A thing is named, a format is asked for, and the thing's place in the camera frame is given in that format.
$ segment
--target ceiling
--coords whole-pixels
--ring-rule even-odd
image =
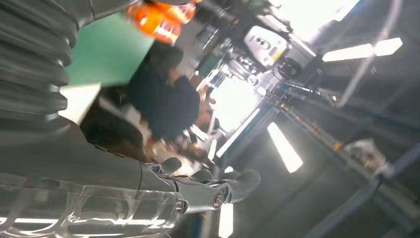
[[[326,51],[332,51],[372,43],[387,15],[389,3],[389,0],[362,0],[343,21],[329,24],[312,47],[315,50],[326,50],[328,47]],[[408,121],[417,129],[420,128],[419,12],[420,1],[405,1],[399,22],[390,35],[390,38],[400,37],[403,41],[402,47],[391,56],[377,57],[374,60],[372,68],[351,99],[353,102],[365,103],[342,110],[326,110],[328,103],[316,95],[309,95],[307,98],[325,107],[322,109],[307,100],[296,98],[292,98],[289,105],[341,141],[352,135],[358,123],[366,120],[367,113],[361,109]],[[340,95],[360,62],[360,59],[354,59],[324,63],[324,75],[317,85]],[[378,108],[385,102],[387,107],[379,111]],[[361,185],[352,179],[345,167],[332,163],[337,158],[296,124],[282,115],[275,119],[275,123],[304,163],[296,172],[288,173],[266,130],[252,142],[236,160],[234,168],[256,169],[261,174],[262,182],[248,199],[236,205],[233,237],[303,237],[314,225],[361,189]],[[376,127],[391,136],[384,138],[365,129],[353,140],[373,138],[390,161],[397,160],[420,140],[420,131],[412,128],[401,128],[400,125],[378,120],[374,120],[369,127]],[[416,196],[420,196],[419,169],[419,166],[414,166],[398,178],[398,182]],[[394,226],[395,222],[385,216],[377,205],[368,202],[353,217],[339,225],[329,237],[379,238]]]

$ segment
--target black hair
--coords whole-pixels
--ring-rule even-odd
[[[184,52],[177,46],[155,42],[148,52],[147,60],[152,67],[168,72],[177,68],[184,57]]]

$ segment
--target ceiling light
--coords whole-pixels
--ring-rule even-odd
[[[217,140],[214,139],[211,142],[211,146],[210,146],[210,150],[209,150],[209,155],[208,155],[208,159],[211,160],[211,161],[214,159],[214,155],[216,153],[216,145],[217,145]]]
[[[287,141],[286,137],[284,137],[278,126],[272,122],[267,127],[267,130],[289,173],[298,170],[303,162],[293,149],[292,145],[290,145],[289,141]]]
[[[233,233],[233,204],[223,204],[220,209],[219,237],[228,238]]]
[[[376,56],[389,56],[395,53],[401,46],[403,42],[401,39],[393,38],[389,40],[380,41],[375,48],[373,48],[373,52]]]
[[[354,46],[342,50],[331,51],[324,55],[322,60],[324,62],[338,61],[338,60],[352,60],[367,58],[372,55],[373,47],[371,44],[361,46]]]
[[[205,141],[208,138],[207,134],[200,130],[196,125],[191,126],[191,131],[202,141]]]
[[[395,53],[403,42],[400,38],[393,38],[389,40],[380,41],[375,48],[371,44],[354,46],[342,50],[330,51],[324,55],[322,60],[324,62],[338,61],[338,60],[352,60],[367,58],[375,54],[376,56],[389,56]]]
[[[224,170],[224,172],[225,172],[225,173],[230,173],[230,172],[233,172],[233,168],[232,168],[232,167],[230,167],[230,166],[228,166],[228,167]]]

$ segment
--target white machine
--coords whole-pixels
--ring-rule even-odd
[[[244,43],[253,57],[267,70],[272,69],[290,48],[286,39],[260,26],[253,26],[249,30],[244,38]]]

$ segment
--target robotic arm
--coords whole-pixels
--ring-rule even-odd
[[[176,162],[146,165],[108,153],[58,115],[78,31],[133,2],[0,2],[0,237],[156,234],[181,214],[243,199],[259,183],[254,172],[170,178]]]

